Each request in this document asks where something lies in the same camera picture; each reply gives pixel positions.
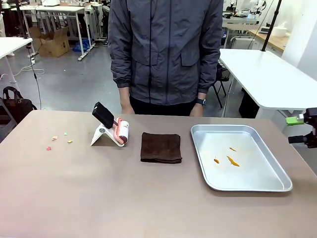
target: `beige tabletop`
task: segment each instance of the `beige tabletop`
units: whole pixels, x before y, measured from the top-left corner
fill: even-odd
[[[0,144],[0,236],[317,236],[317,178],[272,122],[163,116],[124,119],[130,123],[125,147],[117,147],[106,136],[91,147],[99,122],[90,113],[30,113]],[[193,125],[203,123],[255,128],[291,178],[292,192],[220,192],[208,187],[190,135]],[[144,131],[179,134],[183,162],[140,162]],[[55,135],[58,139],[51,141]]]
[[[266,34],[257,33],[257,30],[249,30],[249,32],[253,36],[256,34],[256,37],[262,41],[265,41],[267,36]],[[285,47],[288,43],[288,40],[289,40],[289,37],[287,36],[284,36],[284,37],[270,36],[268,40],[268,44],[284,52]]]

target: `lab equipment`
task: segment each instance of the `lab equipment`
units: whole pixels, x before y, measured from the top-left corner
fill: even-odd
[[[304,114],[299,114],[298,117],[287,118],[286,123],[287,125],[311,125],[313,130],[309,134],[290,136],[288,142],[290,144],[304,143],[308,148],[317,148],[317,108],[309,108]]]
[[[238,0],[232,0],[232,1],[230,1],[230,6],[227,7],[226,11],[236,11],[237,1],[238,1]]]
[[[264,9],[266,9],[265,0],[244,0],[237,15],[240,17],[247,16],[249,18],[253,16],[253,18],[255,18],[257,14],[261,16]]]

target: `workbench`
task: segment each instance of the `workbench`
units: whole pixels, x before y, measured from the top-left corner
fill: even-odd
[[[256,30],[259,25],[247,25],[247,24],[231,24],[223,23],[222,27],[225,28],[226,41],[224,43],[224,49],[230,49],[232,46],[231,39],[235,36],[250,36],[250,30]]]
[[[231,73],[229,93],[239,82],[260,107],[257,118],[272,119],[276,110],[296,116],[317,107],[317,81],[275,54],[232,49],[220,53],[220,61]]]
[[[33,111],[0,144],[0,235],[30,238],[315,237],[317,177],[268,120],[122,115],[129,141],[90,113]],[[221,192],[205,182],[190,128],[245,124],[293,182],[287,193]],[[181,136],[182,163],[140,162],[141,135]]]
[[[257,29],[250,29],[249,32],[251,36],[255,36],[255,41],[253,43],[252,50],[261,50],[267,35],[257,33]],[[273,54],[279,57],[282,57],[288,40],[289,40],[288,36],[284,36],[284,37],[270,36],[266,50],[272,52]]]
[[[231,18],[222,18],[222,23],[232,23],[232,24],[257,24],[257,20],[256,19],[249,19],[246,17],[231,17]]]
[[[73,29],[72,29],[72,24],[70,22],[70,20],[72,18],[76,19],[76,24],[77,24],[77,29],[78,29],[78,39],[79,39],[79,44],[80,44],[80,49],[81,49],[81,56],[78,58],[79,61],[81,61],[89,52],[90,50],[95,46],[94,43],[91,42],[91,38],[90,38],[90,33],[89,33],[89,29],[88,29],[88,19],[87,19],[87,14],[86,14],[86,10],[85,10],[85,6],[68,6],[68,5],[59,5],[59,6],[42,6],[42,5],[27,5],[27,6],[21,6],[20,10],[23,12],[23,17],[24,17],[24,22],[25,22],[25,26],[27,29],[27,33],[29,35],[29,37],[31,37],[30,35],[30,31],[29,31],[29,26],[28,24],[26,24],[27,20],[26,20],[26,16],[32,16],[33,14],[28,14],[25,11],[31,11],[34,10],[35,14],[37,15],[37,18],[41,19],[42,22],[42,28],[44,30],[44,34],[52,31],[52,30],[56,30],[56,26],[55,26],[55,20],[57,22],[60,22],[59,17],[60,17],[60,13],[61,13],[61,17],[64,19],[64,17],[66,17],[68,26],[69,26],[69,32],[72,34]],[[89,41],[89,49],[84,52],[84,48],[83,48],[83,43],[82,43],[82,36],[81,36],[81,32],[80,32],[80,26],[79,26],[79,20],[78,20],[78,14],[79,13],[83,13],[85,16],[85,21],[86,21],[86,28],[87,28],[87,35],[88,35],[88,41]],[[47,25],[47,29],[45,27],[45,24],[43,22],[43,19],[46,20],[46,25]]]
[[[5,86],[12,86],[17,90],[20,90],[6,56],[31,42],[32,38],[24,39],[22,37],[0,37],[0,59],[4,58],[4,64],[1,66],[0,74],[7,74],[1,79],[1,88],[4,88]]]

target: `hand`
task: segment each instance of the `hand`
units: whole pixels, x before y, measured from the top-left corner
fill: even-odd
[[[121,113],[122,114],[135,114],[131,104],[121,105]]]
[[[191,117],[202,117],[203,116],[203,105],[196,103],[190,112]]]

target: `brown towel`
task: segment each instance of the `brown towel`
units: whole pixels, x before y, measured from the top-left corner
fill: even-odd
[[[141,161],[164,164],[181,163],[180,136],[144,132],[142,134]]]

